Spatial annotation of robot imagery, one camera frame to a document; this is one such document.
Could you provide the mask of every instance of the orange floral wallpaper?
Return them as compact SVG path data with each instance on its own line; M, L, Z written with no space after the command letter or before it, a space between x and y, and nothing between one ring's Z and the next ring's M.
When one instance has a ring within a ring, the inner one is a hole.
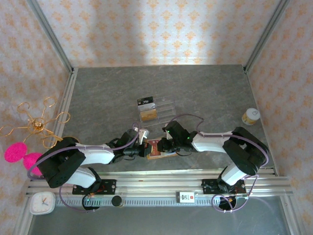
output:
M62 95L68 72L54 51L25 0L2 0L0 4L0 127L25 126L27 115L16 111L21 102L29 112L41 116L43 100ZM46 118L54 110L46 112ZM0 234L10 235L23 202L22 187L27 179L22 162L7 163L3 153L9 145L23 141L26 132L0 137ZM29 152L42 151L39 139L27 141Z
M312 15L311 0L291 1L249 73L276 166L291 178L307 231L313 231Z
M39 0L74 67L244 64L278 2Z

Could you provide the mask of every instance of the clock face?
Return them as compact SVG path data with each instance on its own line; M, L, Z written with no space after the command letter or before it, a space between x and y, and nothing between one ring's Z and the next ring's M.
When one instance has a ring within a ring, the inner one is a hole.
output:
M55 195L52 192L38 192L30 202L30 212L34 215L48 214L54 210Z

